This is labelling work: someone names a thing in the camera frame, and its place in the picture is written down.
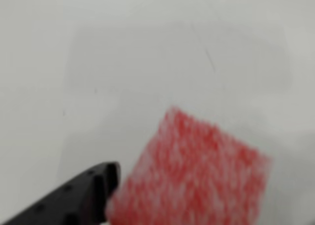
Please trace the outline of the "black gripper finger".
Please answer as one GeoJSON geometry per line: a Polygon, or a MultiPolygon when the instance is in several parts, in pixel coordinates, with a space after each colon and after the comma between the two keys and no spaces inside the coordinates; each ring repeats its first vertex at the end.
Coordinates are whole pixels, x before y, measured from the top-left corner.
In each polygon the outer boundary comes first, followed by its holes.
{"type": "Polygon", "coordinates": [[[5,225],[100,225],[121,177],[116,161],[97,164],[73,177],[5,225]]]}

